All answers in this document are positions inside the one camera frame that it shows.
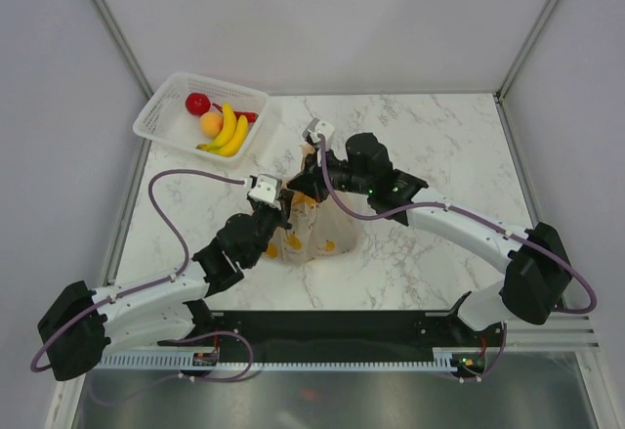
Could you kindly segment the peach banana-print plastic bag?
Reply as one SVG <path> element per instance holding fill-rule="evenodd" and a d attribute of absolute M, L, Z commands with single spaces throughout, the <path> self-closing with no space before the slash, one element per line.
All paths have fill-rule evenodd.
<path fill-rule="evenodd" d="M 355 219 L 328 196 L 317 202 L 293 192 L 289 229 L 278 228 L 264 253 L 266 259 L 303 265 L 311 260 L 343 255 L 357 245 L 360 229 Z"/>

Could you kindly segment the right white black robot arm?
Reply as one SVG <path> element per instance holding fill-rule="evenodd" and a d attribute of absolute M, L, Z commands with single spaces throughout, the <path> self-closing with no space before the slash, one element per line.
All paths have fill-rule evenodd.
<path fill-rule="evenodd" d="M 455 305 L 446 322 L 447 336 L 469 345 L 487 327 L 508 319 L 534 325 L 545 323 L 557 309 L 572 274 L 558 231 L 545 223 L 523 228 L 452 202 L 429 184 L 394 168 L 387 148 L 371 133 L 346 142 L 346 159 L 339 159 L 319 131 L 308 131 L 312 146 L 302 171 L 287 186 L 317 201 L 340 193 L 365 197 L 372 212 L 340 207 L 358 220 L 387 219 L 423 230 L 477 255 L 502 274 L 501 281 L 470 292 Z"/>

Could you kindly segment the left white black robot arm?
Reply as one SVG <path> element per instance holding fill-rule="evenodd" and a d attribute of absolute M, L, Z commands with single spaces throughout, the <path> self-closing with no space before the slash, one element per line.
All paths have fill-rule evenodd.
<path fill-rule="evenodd" d="M 118 351 L 208 342 L 214 323 L 206 298 L 233 287 L 256 266 L 275 231 L 287 227 L 292 197 L 285 189 L 252 190 L 251 213 L 230 216 L 207 246 L 187 252 L 172 273 L 96 289 L 82 280 L 66 286 L 37 324 L 43 346 L 32 371 L 50 370 L 64 382 Z"/>

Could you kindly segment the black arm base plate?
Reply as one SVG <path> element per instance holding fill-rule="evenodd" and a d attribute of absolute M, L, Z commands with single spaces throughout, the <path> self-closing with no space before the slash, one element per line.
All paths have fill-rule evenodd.
<path fill-rule="evenodd" d="M 232 331 L 252 346 L 254 361 L 420 361 L 435 348 L 498 347 L 500 323 L 474 331 L 447 313 L 420 311 L 221 311 L 194 330 Z"/>

